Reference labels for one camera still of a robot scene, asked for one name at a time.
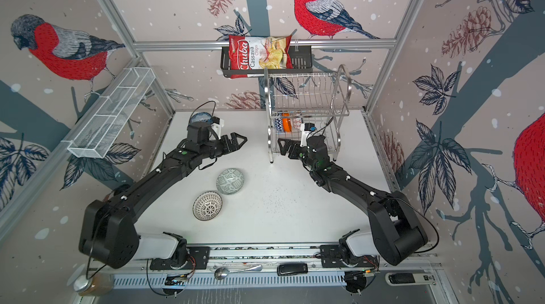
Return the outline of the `red patterned bowl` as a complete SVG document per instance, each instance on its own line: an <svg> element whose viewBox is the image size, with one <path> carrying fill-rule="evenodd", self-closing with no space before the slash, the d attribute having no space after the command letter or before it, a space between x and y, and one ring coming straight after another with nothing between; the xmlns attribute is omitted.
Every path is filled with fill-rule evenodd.
<svg viewBox="0 0 545 304"><path fill-rule="evenodd" d="M284 126L281 117L275 117L272 119L273 127L278 133L284 133Z"/></svg>

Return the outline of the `brown white patterned bowl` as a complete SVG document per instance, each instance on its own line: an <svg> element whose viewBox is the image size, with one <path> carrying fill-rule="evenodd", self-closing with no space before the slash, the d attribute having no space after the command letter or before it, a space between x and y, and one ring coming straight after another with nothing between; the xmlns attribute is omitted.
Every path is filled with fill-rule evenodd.
<svg viewBox="0 0 545 304"><path fill-rule="evenodd" d="M223 200L219 193L214 191L199 195L192 206L194 217L199 221L214 219L223 207Z"/></svg>

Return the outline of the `stainless steel dish rack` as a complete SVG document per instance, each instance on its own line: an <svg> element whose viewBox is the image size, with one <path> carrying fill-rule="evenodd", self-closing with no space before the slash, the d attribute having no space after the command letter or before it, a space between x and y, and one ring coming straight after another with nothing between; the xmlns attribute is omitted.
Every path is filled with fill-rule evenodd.
<svg viewBox="0 0 545 304"><path fill-rule="evenodd" d="M341 148L341 125L349 116L352 78L344 65L333 72L264 75L265 106L268 122L268 157L274 162L279 155L278 139L300 141L300 132L278 133L273 118L289 113L290 118L300 117L314 123L316 130L310 134L325 136L330 156L337 159Z"/></svg>

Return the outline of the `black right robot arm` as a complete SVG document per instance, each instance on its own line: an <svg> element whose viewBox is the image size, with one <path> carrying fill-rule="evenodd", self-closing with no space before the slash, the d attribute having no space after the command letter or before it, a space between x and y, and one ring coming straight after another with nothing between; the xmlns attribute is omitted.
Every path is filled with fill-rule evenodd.
<svg viewBox="0 0 545 304"><path fill-rule="evenodd" d="M363 211L369 220L374 247L389 264L398 265L428 243L417 211L399 191L388 193L350 176L330 159L324 136L300 141L278 139L280 154L297 159L312 180L326 191L339 195Z"/></svg>

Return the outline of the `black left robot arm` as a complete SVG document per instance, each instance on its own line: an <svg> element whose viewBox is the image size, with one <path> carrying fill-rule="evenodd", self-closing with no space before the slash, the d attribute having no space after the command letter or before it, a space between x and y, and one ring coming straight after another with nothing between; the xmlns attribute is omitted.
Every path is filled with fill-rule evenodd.
<svg viewBox="0 0 545 304"><path fill-rule="evenodd" d="M247 141L237 133L218 136L206 122L189 124L187 138L156 169L111 200L95 200L87 206L79 251L112 268L123 267L140 247L135 223L145 210L171 186L198 169L204 159L215 161L238 151Z"/></svg>

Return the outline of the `blue triangle pattern bowl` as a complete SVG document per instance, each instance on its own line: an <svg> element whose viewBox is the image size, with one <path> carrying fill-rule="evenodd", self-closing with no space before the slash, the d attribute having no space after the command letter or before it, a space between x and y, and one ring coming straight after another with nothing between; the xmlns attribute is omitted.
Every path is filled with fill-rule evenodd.
<svg viewBox="0 0 545 304"><path fill-rule="evenodd" d="M294 117L291 119L291 125L292 125L292 132L300 132L301 126L302 126L302 119L300 117Z"/></svg>

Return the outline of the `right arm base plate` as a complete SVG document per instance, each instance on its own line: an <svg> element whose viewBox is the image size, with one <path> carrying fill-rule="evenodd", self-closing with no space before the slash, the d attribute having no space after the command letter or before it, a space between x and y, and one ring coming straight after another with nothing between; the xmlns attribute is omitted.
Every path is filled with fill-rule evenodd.
<svg viewBox="0 0 545 304"><path fill-rule="evenodd" d="M348 247L338 244L323 244L319 246L318 257L323 268L377 268L380 264L376 255L357 257Z"/></svg>

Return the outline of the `orange plastic bowl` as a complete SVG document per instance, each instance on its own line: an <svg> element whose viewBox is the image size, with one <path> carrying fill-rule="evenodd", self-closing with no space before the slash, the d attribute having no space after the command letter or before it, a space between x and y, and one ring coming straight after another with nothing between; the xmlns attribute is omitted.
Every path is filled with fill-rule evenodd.
<svg viewBox="0 0 545 304"><path fill-rule="evenodd" d="M282 113L282 129L285 133L292 132L292 122L289 113Z"/></svg>

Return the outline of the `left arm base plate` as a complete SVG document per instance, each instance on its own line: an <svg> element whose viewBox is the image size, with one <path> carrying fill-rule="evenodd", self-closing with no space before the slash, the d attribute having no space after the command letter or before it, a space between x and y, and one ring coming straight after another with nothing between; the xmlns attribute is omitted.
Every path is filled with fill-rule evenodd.
<svg viewBox="0 0 545 304"><path fill-rule="evenodd" d="M204 270L209 261L209 247L181 247L168 259L152 259L152 271Z"/></svg>

